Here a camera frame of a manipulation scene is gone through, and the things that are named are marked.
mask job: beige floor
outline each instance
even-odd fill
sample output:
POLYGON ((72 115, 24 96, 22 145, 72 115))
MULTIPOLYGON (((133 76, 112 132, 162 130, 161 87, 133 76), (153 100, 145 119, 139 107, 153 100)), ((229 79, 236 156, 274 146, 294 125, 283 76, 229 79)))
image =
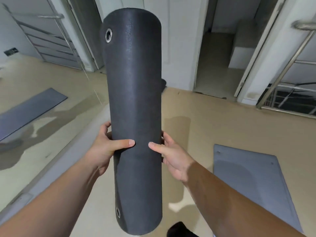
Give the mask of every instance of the beige floor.
MULTIPOLYGON (((203 166, 212 170, 213 145, 276 155, 304 233, 316 236, 316 158, 314 120, 231 103, 167 88, 162 127, 203 166)), ((71 236, 129 236, 115 219, 113 163, 97 180, 71 236)), ((163 219, 147 236, 166 236, 178 221, 200 237, 211 230, 182 183, 162 168, 163 219)))
POLYGON ((83 71, 20 54, 1 67, 0 113, 50 87, 68 99, 0 142, 0 211, 108 103, 99 72, 88 80, 83 71))
POLYGON ((228 68, 234 35, 207 32, 203 36, 194 91, 235 101, 244 70, 228 68))

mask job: open door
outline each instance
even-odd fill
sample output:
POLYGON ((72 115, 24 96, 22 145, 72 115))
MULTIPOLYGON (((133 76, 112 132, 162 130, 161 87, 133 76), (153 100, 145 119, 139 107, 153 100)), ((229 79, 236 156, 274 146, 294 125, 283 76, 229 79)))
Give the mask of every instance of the open door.
POLYGON ((266 5, 275 5, 275 7, 274 7, 274 9, 273 9, 271 14, 270 13, 266 13, 267 17, 270 15, 269 21, 268 21, 266 27, 264 28, 262 36, 259 39, 258 45, 257 45, 257 47, 256 47, 256 49, 255 49, 255 51, 254 51, 254 53, 253 53, 253 55, 252 55, 252 57, 250 59, 250 62, 248 64, 247 68, 245 69, 245 72, 244 72, 240 82, 239 82, 239 85, 238 85, 238 87, 236 89, 236 92, 234 94, 235 97, 238 96, 241 88, 243 87, 243 85, 245 83, 245 80, 246 80, 246 78, 247 78, 247 76, 248 76, 253 64, 255 63, 255 61, 257 59, 257 56, 259 55, 259 52, 260 52, 265 40, 267 39, 267 37, 269 35, 270 29, 272 28, 272 26, 274 24, 274 21, 276 20, 279 12, 282 9, 284 1, 285 0, 278 0, 277 3, 275 4, 275 2, 273 3, 273 0, 267 0, 266 5))
POLYGON ((100 69, 103 64, 100 27, 102 20, 95 0, 67 0, 89 48, 93 61, 100 69))

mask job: black yoga mat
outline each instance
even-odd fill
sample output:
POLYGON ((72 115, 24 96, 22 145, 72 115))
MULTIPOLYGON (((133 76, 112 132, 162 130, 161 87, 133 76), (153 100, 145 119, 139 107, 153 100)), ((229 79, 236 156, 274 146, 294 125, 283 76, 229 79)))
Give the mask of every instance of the black yoga mat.
POLYGON ((0 140, 57 106, 67 96, 49 88, 0 115, 0 140))
POLYGON ((161 24, 136 8, 113 11, 101 28, 113 139, 136 145, 114 154, 115 204, 120 227, 131 235, 154 230, 162 218, 161 24))

